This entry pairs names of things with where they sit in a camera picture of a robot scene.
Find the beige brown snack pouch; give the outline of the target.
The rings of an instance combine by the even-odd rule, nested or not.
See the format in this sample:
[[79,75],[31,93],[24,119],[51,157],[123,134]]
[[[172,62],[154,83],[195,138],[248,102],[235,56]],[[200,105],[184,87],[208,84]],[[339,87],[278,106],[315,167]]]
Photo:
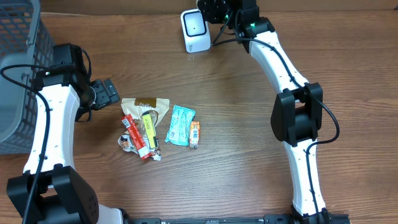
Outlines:
[[123,98],[121,108],[125,115],[131,114],[134,119],[141,120],[148,112],[152,116],[155,127],[159,125],[170,108],[170,100],[165,98]]

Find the yellow highlighter pen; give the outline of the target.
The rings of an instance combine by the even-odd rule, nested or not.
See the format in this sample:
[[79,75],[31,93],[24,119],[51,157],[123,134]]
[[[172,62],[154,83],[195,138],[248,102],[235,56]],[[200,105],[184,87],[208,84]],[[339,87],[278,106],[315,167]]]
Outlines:
[[152,122],[152,116],[148,111],[142,114],[142,120],[148,138],[149,148],[156,149],[157,148],[156,131],[154,124]]

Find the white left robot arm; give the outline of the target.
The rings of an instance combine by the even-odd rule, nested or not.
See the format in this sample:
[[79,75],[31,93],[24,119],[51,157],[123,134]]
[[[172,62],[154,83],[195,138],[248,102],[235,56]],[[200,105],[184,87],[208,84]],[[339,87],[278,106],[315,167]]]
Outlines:
[[75,170],[75,123],[120,100],[111,80],[91,81],[88,53],[73,44],[53,47],[54,64],[36,66],[30,91],[37,100],[32,149],[23,174],[7,182],[7,195],[23,223],[127,223],[120,208],[99,203]]

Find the snack wrapper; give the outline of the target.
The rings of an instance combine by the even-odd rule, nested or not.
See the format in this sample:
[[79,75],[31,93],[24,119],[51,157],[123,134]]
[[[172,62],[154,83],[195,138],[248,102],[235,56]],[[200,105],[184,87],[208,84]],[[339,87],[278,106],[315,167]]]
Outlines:
[[[147,146],[149,145],[149,141],[147,138],[144,138],[144,142]],[[139,157],[142,160],[147,159],[147,158],[151,158],[155,161],[161,160],[161,151],[159,148],[150,149],[147,146],[144,146],[141,149],[137,149],[134,145],[134,142],[133,142],[131,136],[128,134],[121,135],[120,138],[118,139],[118,144],[122,147],[122,149],[124,151],[133,152],[133,153],[139,155]]]

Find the teal tissue pack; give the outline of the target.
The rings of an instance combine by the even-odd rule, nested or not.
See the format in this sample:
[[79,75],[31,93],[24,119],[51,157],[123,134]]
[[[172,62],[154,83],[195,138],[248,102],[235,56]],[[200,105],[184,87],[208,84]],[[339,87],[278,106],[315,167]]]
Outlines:
[[195,115],[195,110],[175,105],[172,110],[170,127],[167,132],[165,142],[171,142],[177,146],[188,146],[190,124]]

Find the red snack bar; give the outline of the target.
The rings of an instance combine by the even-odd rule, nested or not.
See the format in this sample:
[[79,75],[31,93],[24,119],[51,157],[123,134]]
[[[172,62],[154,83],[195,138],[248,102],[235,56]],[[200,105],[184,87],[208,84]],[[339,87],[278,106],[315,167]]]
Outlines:
[[128,114],[122,117],[121,119],[123,125],[125,125],[127,132],[130,135],[130,139],[136,149],[138,155],[142,160],[150,158],[151,154],[149,149],[146,146],[146,143],[140,134],[133,117]]

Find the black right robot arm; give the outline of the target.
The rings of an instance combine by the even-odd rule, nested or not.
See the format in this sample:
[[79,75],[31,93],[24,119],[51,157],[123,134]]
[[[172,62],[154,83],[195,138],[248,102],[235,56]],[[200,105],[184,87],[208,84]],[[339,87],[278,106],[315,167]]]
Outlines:
[[322,114],[327,112],[334,123],[337,120],[323,103],[320,84],[310,83],[294,67],[255,1],[199,0],[197,7],[205,21],[233,30],[233,41],[244,45],[277,93],[271,128],[289,160],[294,189],[291,222],[331,223],[320,190],[316,151]]

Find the orange tissue pack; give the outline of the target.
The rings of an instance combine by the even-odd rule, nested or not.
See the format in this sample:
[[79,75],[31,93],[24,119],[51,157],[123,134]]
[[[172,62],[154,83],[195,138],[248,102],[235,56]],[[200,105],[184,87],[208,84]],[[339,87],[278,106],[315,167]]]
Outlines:
[[192,121],[190,125],[189,146],[190,148],[197,149],[200,140],[200,122]]

